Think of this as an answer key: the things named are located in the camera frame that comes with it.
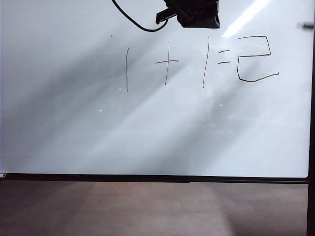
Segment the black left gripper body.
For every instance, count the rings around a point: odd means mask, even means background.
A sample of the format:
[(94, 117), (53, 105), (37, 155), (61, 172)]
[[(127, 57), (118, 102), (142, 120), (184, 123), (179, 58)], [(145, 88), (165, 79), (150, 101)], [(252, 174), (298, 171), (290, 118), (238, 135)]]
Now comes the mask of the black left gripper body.
[(220, 28), (218, 0), (166, 0), (165, 3), (184, 28)]

